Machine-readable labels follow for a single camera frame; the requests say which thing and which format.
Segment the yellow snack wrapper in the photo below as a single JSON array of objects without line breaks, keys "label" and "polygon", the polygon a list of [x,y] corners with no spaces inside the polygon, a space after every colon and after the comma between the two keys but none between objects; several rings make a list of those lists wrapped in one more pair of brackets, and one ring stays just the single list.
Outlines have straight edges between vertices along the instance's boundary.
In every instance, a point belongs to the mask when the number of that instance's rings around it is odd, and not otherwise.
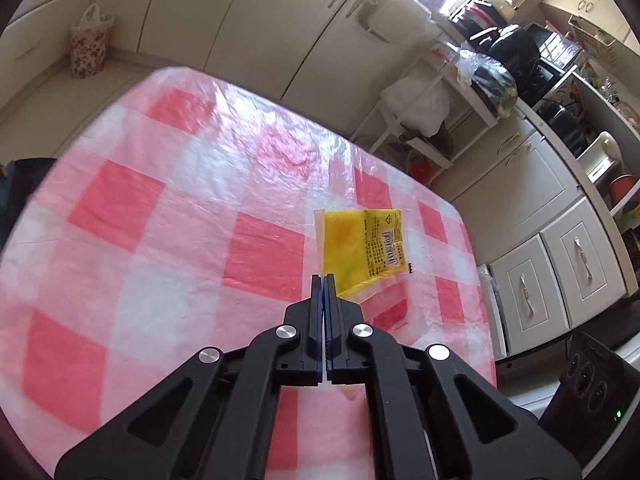
[{"label": "yellow snack wrapper", "polygon": [[409,273],[400,209],[314,212],[320,272],[336,296],[367,299]]}]

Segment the white drawer cabinet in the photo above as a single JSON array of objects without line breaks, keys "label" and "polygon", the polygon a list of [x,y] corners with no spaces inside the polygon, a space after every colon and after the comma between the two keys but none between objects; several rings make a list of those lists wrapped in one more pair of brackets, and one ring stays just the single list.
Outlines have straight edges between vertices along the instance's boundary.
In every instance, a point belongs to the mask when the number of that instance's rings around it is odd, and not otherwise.
[{"label": "white drawer cabinet", "polygon": [[586,198],[488,269],[507,356],[546,344],[627,295],[614,249]]}]

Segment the pink checkered tablecloth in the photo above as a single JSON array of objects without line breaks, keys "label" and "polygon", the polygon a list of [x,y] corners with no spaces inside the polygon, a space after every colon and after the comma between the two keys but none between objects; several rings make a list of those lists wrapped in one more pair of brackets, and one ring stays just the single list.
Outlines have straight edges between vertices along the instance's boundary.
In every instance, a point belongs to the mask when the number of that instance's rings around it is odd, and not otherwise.
[{"label": "pink checkered tablecloth", "polygon": [[399,209],[411,269],[364,300],[403,344],[496,376],[460,214],[338,134],[188,68],[152,73],[38,188],[1,256],[1,408],[45,471],[206,346],[277,325],[319,210]]}]

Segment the white plastic bag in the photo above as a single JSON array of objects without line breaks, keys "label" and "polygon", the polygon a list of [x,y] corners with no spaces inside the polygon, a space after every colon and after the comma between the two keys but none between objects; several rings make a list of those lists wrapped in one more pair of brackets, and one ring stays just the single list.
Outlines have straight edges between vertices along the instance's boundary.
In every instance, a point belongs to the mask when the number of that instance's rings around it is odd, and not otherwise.
[{"label": "white plastic bag", "polygon": [[381,100],[406,129],[429,138],[438,133],[450,112],[449,94],[430,68],[412,70],[381,92]]}]

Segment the white shelf trolley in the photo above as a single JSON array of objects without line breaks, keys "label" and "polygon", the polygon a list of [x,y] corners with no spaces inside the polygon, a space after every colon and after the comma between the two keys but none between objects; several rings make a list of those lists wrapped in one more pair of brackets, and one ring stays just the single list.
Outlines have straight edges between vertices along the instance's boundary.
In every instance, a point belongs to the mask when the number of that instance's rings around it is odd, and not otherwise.
[{"label": "white shelf trolley", "polygon": [[387,142],[395,142],[423,155],[438,169],[447,169],[469,145],[463,141],[450,155],[433,144],[440,129],[454,133],[469,119],[480,125],[471,134],[475,141],[498,125],[498,114],[490,101],[473,87],[469,76],[458,71],[460,49],[452,42],[436,39],[383,90],[372,110],[349,136],[362,141],[369,153]]}]

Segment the bag of vegetables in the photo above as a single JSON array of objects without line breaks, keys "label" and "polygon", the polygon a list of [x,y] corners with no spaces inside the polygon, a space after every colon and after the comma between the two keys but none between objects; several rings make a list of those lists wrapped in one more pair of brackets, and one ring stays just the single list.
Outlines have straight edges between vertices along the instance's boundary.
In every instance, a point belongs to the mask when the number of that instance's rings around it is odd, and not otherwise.
[{"label": "bag of vegetables", "polygon": [[460,84],[474,90],[492,114],[498,118],[512,114],[518,102],[518,88],[499,61],[483,53],[461,49],[456,69]]}]

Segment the microwave oven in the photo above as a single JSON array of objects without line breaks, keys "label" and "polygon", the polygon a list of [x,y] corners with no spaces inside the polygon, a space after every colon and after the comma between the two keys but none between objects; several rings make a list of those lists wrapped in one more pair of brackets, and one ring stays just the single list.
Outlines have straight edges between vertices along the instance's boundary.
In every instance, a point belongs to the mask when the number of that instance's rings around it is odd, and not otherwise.
[{"label": "microwave oven", "polygon": [[526,27],[538,47],[540,56],[559,70],[568,70],[584,56],[584,51],[554,30],[532,23]]}]

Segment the black air fryer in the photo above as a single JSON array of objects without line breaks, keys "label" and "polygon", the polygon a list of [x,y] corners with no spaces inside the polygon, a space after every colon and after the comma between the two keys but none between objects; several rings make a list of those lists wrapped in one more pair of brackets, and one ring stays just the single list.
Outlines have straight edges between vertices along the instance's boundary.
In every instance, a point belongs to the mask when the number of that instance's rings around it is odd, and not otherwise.
[{"label": "black air fryer", "polygon": [[486,28],[471,36],[469,44],[500,62],[515,79],[528,78],[540,60],[535,40],[517,24]]}]

